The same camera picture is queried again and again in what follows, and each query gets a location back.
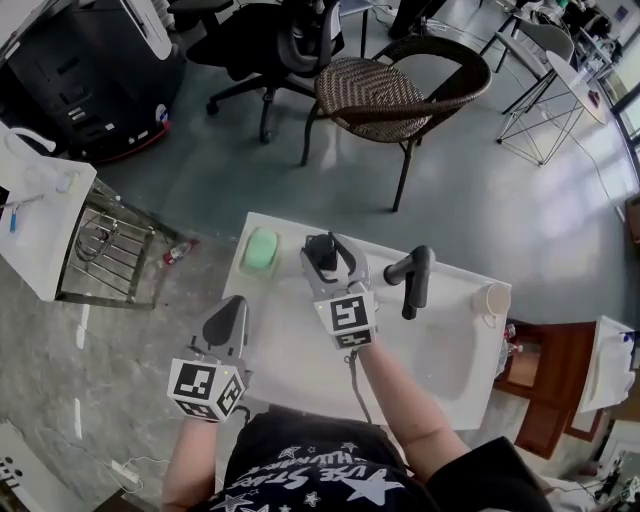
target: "sink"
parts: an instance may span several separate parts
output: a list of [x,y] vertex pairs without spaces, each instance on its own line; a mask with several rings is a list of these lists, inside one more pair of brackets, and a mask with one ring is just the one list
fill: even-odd
[[[244,274],[239,262],[248,235],[265,227],[280,236],[277,267],[269,280]],[[244,352],[253,372],[248,395],[283,407],[325,416],[363,420],[344,358],[314,310],[313,295],[300,265],[306,235],[320,230],[249,214],[225,296],[249,303],[249,343]],[[414,320],[402,318],[404,284],[389,286],[384,268],[405,256],[392,249],[353,240],[367,253],[378,309],[379,342],[418,384],[431,392],[456,429],[478,428],[491,392],[505,317],[492,329],[471,310],[471,297],[493,280],[437,263],[427,307]],[[346,276],[340,261],[337,274]],[[358,363],[358,383],[373,422],[385,420]]]
[[[0,123],[0,140],[7,128]],[[41,300],[56,298],[65,254],[82,205],[96,176],[87,163],[40,157],[22,140],[15,138],[20,154],[40,158],[42,166],[58,172],[75,171],[76,177],[65,194],[55,192],[57,175],[37,175],[30,165],[15,157],[0,143],[0,183],[11,191],[8,201],[25,199],[41,193],[45,197],[18,210],[16,233],[10,233],[11,212],[0,219],[0,256],[24,279]]]

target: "chair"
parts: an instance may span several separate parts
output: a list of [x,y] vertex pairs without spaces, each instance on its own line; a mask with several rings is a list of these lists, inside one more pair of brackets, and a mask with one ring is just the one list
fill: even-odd
[[[460,67],[428,98],[394,65],[412,55],[434,55]],[[387,65],[381,57],[391,59]],[[309,157],[316,119],[331,119],[349,132],[374,142],[398,143],[404,164],[393,211],[397,212],[411,157],[422,137],[484,93],[491,83],[487,63],[470,48],[435,36],[409,36],[391,43],[373,60],[345,58],[316,78],[316,103],[309,113],[301,165]]]
[[[511,19],[515,19],[515,26],[511,33],[511,36],[508,36],[503,33],[509,24]],[[520,101],[528,96],[542,80],[544,80],[547,76],[547,68],[545,65],[536,57],[531,50],[522,45],[519,41],[516,40],[516,35],[518,30],[521,30],[526,36],[528,36],[535,44],[537,44],[544,51],[551,51],[561,57],[562,59],[569,62],[571,57],[573,56],[574,46],[571,37],[567,35],[562,29],[552,26],[552,25],[536,25],[534,23],[529,23],[528,21],[523,20],[519,16],[512,16],[507,22],[502,25],[500,31],[496,32],[495,35],[491,38],[491,40],[487,43],[487,45],[482,49],[480,55],[484,55],[489,51],[489,49],[493,46],[496,41],[500,41],[504,47],[505,52],[500,59],[500,63],[496,69],[496,73],[500,72],[500,68],[504,63],[504,60],[507,56],[507,53],[513,55],[513,57],[520,62],[525,68],[529,70],[529,72],[536,77],[536,84],[531,87],[526,93],[524,93],[518,100],[516,100],[509,108],[507,108],[503,114],[511,111],[511,109],[520,103]],[[551,87],[553,80],[551,80],[545,87],[543,87],[538,96],[536,97],[536,101],[539,100],[542,95],[547,92],[547,89]]]
[[[220,100],[266,89],[260,141],[267,144],[271,138],[267,129],[269,110],[276,91],[284,88],[315,98],[311,87],[290,75],[316,76],[329,64],[332,52],[344,47],[341,35],[332,37],[331,33],[331,20],[338,16],[338,0],[326,1],[320,15],[296,0],[284,0],[282,5],[247,4],[218,24],[215,14],[231,5],[233,0],[177,0],[167,11],[198,15],[204,24],[207,35],[187,50],[189,60],[225,67],[232,80],[244,80],[211,96],[207,104],[209,115],[218,113]],[[258,76],[247,79],[252,73]]]

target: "concrete floor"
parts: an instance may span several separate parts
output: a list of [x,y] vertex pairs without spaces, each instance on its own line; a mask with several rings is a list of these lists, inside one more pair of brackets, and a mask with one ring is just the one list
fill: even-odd
[[[474,14],[476,7],[476,0],[449,0],[438,18],[488,38],[502,14],[492,4]],[[343,55],[357,54],[360,17],[345,20],[343,30]],[[368,53],[386,42],[372,20]],[[495,57],[490,53],[492,64]],[[532,83],[512,61],[509,68],[525,85]],[[412,58],[403,69],[426,91],[447,71],[428,58]],[[223,70],[188,64],[170,136],[99,169],[125,199],[202,234],[197,250],[169,272],[153,312],[91,308],[80,350],[82,308],[39,302],[0,261],[0,418],[20,428],[88,510],[116,489],[113,475],[91,456],[107,463],[169,458],[180,424],[164,394],[170,360],[179,355],[191,321],[220,297],[247,211],[399,249],[427,243],[441,261],[513,284],[511,314],[522,320],[571,322],[606,314],[638,326],[637,263],[589,157],[568,141],[555,160],[538,168],[494,143],[500,111],[522,91],[508,70],[494,76],[485,96],[425,138],[395,215],[386,209],[400,173],[397,147],[360,140],[325,122],[314,130],[309,165],[298,168],[310,101],[280,91],[274,140],[263,147],[257,142],[259,94],[228,100],[218,117],[206,116],[207,97],[229,85]],[[583,117],[575,133],[615,201],[636,190],[615,125],[599,127]],[[155,248],[151,266],[158,266],[163,249]],[[82,440],[74,433],[76,398]],[[254,411],[265,407],[249,405]],[[464,437],[471,446],[498,435],[515,439],[525,410],[522,400],[496,392],[482,428]],[[234,415],[221,428],[221,474],[241,420]],[[554,460],[528,462],[557,476],[591,449],[565,437]],[[139,495],[157,503],[165,463],[142,460],[134,467],[145,483]]]
[[[476,0],[449,0],[437,17],[486,40],[503,14],[493,2],[476,8]],[[340,55],[359,53],[360,20],[343,19],[347,46]],[[469,39],[461,38],[478,49]],[[371,16],[367,54],[388,41]],[[489,53],[494,67],[499,55]],[[507,62],[522,84],[533,84],[515,61]],[[452,70],[430,57],[412,57],[401,68],[425,92]],[[310,99],[278,91],[274,139],[262,146],[262,93],[220,102],[219,114],[210,118],[208,97],[233,82],[223,69],[192,63],[171,111],[170,135],[98,172],[123,197],[178,227],[237,236],[246,213],[256,211],[397,249],[428,244],[440,261],[511,283],[512,315],[522,320],[572,322],[605,314],[638,325],[638,266],[590,158],[569,139],[539,168],[494,142],[505,121],[501,111],[523,92],[509,69],[425,137],[396,214],[388,213],[403,158],[396,145],[359,139],[325,121],[315,125],[309,164],[300,168]],[[555,84],[550,93],[558,89],[564,92]],[[559,113],[564,105],[549,107]],[[532,115],[542,120],[540,112]],[[547,126],[541,135],[555,133]],[[616,202],[637,189],[615,123],[599,126],[585,114],[574,133]]]

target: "wooden cabinet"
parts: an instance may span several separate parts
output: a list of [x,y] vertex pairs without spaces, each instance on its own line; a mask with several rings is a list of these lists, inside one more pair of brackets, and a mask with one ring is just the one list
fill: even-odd
[[580,403],[596,322],[514,323],[524,351],[514,353],[494,388],[530,400],[515,444],[548,459]]

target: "black t-shirt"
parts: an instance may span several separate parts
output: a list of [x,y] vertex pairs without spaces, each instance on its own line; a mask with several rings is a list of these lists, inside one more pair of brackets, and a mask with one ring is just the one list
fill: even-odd
[[191,512],[466,512],[551,508],[511,444],[500,438],[440,469],[407,474],[378,427],[269,412],[238,436],[225,488]]

